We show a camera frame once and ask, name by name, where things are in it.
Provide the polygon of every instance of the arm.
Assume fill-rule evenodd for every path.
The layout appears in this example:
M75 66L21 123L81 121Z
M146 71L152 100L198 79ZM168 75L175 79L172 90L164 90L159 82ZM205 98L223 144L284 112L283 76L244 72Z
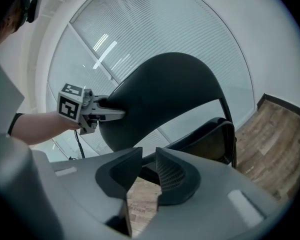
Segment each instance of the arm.
M23 114L15 122L11 136L28 145L45 142L67 130L77 130L77 123L58 115L58 113Z

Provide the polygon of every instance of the glass wall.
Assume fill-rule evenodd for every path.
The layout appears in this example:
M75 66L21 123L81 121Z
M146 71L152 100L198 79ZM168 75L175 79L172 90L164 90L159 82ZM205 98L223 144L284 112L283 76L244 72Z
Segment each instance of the glass wall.
M91 0L65 29L48 85L55 99L66 82L109 95L140 64L166 52L195 56L210 67L235 126L254 111L243 54L224 22L202 0ZM207 103L162 125L137 146L149 154L223 115L218 101ZM99 155L111 152L99 130L83 139Z

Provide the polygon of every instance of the chair backrest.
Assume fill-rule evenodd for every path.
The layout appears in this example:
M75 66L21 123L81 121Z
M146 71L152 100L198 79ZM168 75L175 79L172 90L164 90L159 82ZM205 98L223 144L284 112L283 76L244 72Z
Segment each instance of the chair backrest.
M160 54L141 64L104 101L103 106L125 110L126 116L100 122L100 132L113 151L131 148L164 123L214 100L232 122L224 93L206 64L184 53Z

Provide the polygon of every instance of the cable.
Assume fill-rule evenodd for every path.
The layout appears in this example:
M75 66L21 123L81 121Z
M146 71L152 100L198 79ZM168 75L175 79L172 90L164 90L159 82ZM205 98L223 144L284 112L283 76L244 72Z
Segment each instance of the cable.
M79 149L80 149L82 158L86 158L86 157L85 157L84 150L83 150L83 148L82 148L82 146L81 146L81 143L80 143L80 140L79 140L79 137L78 137L77 130L74 130L74 137L75 137L76 141L78 142L78 146L79 146Z

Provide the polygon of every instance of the white wall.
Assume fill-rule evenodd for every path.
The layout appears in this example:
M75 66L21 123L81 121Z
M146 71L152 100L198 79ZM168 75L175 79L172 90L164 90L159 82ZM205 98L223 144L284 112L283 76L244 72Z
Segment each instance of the white wall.
M236 38L255 102L263 93L300 107L300 30L280 0L203 0Z

